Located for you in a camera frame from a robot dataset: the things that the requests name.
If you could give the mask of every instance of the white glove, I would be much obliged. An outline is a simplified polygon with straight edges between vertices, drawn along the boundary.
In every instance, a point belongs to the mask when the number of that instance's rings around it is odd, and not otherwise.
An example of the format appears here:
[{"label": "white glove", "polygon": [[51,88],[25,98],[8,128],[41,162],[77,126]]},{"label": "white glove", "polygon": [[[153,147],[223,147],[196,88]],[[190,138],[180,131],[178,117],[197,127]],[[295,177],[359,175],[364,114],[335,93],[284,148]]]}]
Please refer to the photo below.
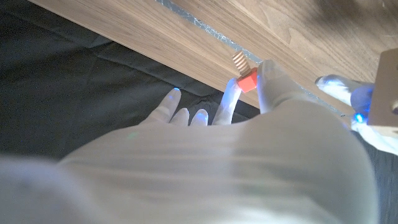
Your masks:
[{"label": "white glove", "polygon": [[341,77],[327,75],[316,82],[319,89],[354,108],[351,129],[357,131],[362,138],[380,151],[398,155],[398,139],[382,136],[367,125],[368,113],[374,85],[360,83]]},{"label": "white glove", "polygon": [[[235,110],[236,103],[241,95],[241,89],[236,83],[235,79],[228,82],[223,99],[217,109],[213,124],[231,124],[232,115]],[[181,91],[174,88],[166,95],[160,102],[160,105],[150,113],[147,119],[140,124],[147,123],[161,123],[161,124],[174,124],[177,126],[188,126],[189,112],[186,108],[180,109],[174,116],[175,109],[181,99]],[[207,126],[208,113],[204,109],[200,109],[194,115],[191,121],[191,126]]]}]

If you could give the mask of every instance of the wood grain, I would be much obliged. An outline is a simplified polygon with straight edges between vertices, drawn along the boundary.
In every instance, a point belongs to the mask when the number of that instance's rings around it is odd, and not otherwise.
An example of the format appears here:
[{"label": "wood grain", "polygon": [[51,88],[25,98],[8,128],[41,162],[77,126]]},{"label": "wood grain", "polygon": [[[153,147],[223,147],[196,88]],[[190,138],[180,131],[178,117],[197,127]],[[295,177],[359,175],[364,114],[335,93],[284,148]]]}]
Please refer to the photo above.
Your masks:
[{"label": "wood grain", "polygon": [[282,64],[292,78],[316,91],[316,77],[339,74],[373,82],[382,51],[398,47],[395,0],[174,0],[260,58]]},{"label": "wood grain", "polygon": [[[230,46],[155,1],[31,2],[218,90],[239,76]],[[241,100],[258,107],[256,91]]]}]

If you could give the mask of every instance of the dark cloth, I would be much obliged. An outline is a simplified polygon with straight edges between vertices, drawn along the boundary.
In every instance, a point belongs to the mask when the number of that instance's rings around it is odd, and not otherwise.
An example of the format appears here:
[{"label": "dark cloth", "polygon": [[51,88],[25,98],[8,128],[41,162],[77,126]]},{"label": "dark cloth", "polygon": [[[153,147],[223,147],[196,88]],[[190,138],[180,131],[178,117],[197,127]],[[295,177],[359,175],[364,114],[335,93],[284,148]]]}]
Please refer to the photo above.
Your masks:
[{"label": "dark cloth", "polygon": [[[178,109],[192,118],[203,108],[213,120],[222,92],[27,1],[0,8],[2,154],[61,159],[139,124],[173,87],[182,91]],[[257,114],[240,101],[233,122]],[[398,223],[397,156],[357,137],[374,166],[381,223]]]}]

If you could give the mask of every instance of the blue light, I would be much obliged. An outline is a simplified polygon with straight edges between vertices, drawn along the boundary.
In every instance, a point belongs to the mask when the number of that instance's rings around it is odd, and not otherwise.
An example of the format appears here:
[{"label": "blue light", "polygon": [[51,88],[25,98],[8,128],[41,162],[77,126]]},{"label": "blue light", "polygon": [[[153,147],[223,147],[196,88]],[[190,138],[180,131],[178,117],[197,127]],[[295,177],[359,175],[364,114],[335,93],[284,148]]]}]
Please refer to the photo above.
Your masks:
[{"label": "blue light", "polygon": [[359,123],[362,123],[362,122],[364,121],[364,116],[363,116],[362,114],[360,114],[360,113],[356,113],[356,114],[354,115],[354,118],[355,118],[355,120],[356,120],[357,122],[359,122]]}]

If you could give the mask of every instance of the white sleeve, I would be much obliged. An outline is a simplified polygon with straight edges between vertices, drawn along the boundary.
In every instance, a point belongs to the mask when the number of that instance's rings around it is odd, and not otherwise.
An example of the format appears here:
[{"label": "white sleeve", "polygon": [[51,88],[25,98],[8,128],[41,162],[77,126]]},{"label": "white sleeve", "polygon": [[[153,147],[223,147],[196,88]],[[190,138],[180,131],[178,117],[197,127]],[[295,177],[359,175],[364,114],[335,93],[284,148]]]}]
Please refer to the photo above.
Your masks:
[{"label": "white sleeve", "polygon": [[366,152],[326,109],[288,100],[229,126],[120,129],[61,167],[119,223],[377,223]]}]

